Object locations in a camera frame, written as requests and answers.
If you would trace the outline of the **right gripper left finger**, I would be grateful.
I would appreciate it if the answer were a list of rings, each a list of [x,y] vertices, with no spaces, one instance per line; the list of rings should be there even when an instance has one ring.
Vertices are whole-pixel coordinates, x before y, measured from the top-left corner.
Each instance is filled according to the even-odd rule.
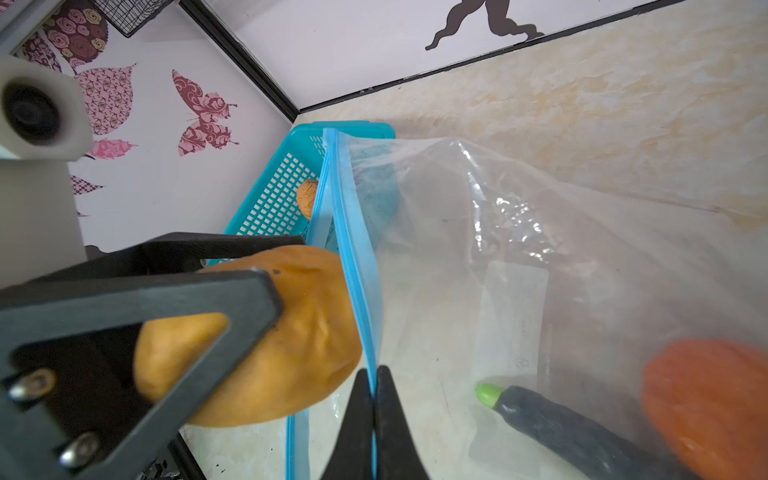
[[[322,480],[373,480],[374,401],[368,372],[354,378],[345,415]]]

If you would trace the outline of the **yellow potato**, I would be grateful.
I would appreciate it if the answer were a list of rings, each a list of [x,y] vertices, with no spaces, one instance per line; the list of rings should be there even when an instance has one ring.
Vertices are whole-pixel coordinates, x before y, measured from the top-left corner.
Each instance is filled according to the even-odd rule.
[[[207,270],[248,269],[270,275],[283,314],[191,418],[193,425],[230,428],[294,415],[331,395],[360,362],[363,348],[338,254],[289,245]],[[133,362],[139,393],[161,400],[227,325],[218,313],[145,323]]]

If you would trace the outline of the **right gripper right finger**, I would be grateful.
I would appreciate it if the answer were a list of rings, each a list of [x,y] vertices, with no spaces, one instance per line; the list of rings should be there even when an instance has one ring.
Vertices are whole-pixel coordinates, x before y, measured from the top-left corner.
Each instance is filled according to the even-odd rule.
[[[376,379],[376,479],[429,480],[411,436],[390,369],[385,365],[379,366]]]

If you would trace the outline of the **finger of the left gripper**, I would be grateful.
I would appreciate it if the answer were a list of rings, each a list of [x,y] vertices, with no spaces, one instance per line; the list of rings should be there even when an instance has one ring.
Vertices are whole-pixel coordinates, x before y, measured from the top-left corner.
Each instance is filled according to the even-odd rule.
[[[269,275],[245,270],[33,282],[1,293],[1,475],[133,479],[276,324]],[[133,378],[141,328],[199,315],[224,330],[157,401]]]
[[[111,253],[86,248],[83,263],[38,277],[38,282],[96,280],[195,272],[205,260],[233,260],[289,245],[300,236],[238,236],[176,232]]]

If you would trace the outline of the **dark eggplant green stem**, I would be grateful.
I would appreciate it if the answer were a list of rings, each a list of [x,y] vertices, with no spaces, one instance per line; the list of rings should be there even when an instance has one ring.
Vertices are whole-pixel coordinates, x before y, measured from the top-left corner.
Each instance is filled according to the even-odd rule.
[[[481,383],[477,399],[514,430],[589,479],[696,479],[677,460],[655,456],[576,411],[521,387]]]

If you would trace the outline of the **clear zip bag blue zipper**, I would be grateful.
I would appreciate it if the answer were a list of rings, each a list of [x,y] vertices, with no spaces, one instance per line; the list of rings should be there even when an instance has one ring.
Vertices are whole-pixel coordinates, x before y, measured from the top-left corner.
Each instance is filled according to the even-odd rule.
[[[341,257],[370,392],[387,366],[430,479],[589,479],[481,383],[685,465],[643,410],[645,367],[681,340],[767,348],[763,221],[594,191],[460,139],[323,139],[307,241]],[[354,169],[384,165],[401,204],[373,249]]]

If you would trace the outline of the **teal plastic basket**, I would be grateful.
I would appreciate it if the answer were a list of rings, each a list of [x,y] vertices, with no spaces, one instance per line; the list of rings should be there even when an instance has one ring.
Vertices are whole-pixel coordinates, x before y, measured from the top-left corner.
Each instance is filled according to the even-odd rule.
[[[387,123],[331,121],[301,124],[292,129],[267,163],[225,233],[244,236],[307,236],[313,199],[325,161],[323,134],[337,129],[349,136],[380,140],[396,138]],[[373,249],[384,244],[385,233],[401,204],[394,167],[356,167],[357,196]]]

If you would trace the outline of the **orange pumpkin toy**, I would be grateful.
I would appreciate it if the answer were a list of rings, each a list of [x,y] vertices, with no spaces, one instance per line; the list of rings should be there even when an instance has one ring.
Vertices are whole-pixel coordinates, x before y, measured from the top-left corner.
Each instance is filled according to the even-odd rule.
[[[669,344],[644,369],[643,410],[703,479],[767,477],[767,353],[725,340]]]

